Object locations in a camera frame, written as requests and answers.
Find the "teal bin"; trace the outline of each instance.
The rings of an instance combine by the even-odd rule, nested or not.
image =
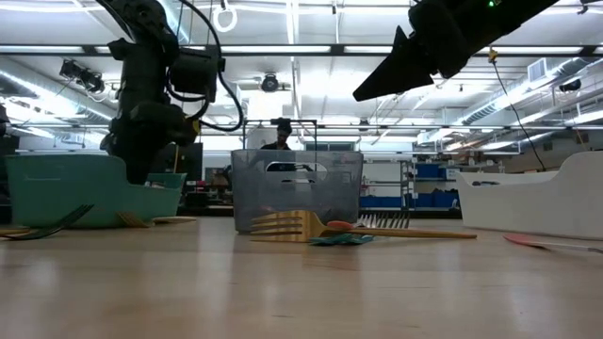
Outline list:
[[[6,157],[13,223],[46,227],[82,204],[94,207],[74,228],[123,225],[116,213],[148,221],[176,215],[185,174],[152,174],[165,188],[130,185],[115,156],[91,154]]]

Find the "clear plastic bin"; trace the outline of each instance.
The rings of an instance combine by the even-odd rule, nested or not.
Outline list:
[[[323,221],[358,219],[364,157],[355,152],[232,151],[236,230],[283,211],[315,212]]]

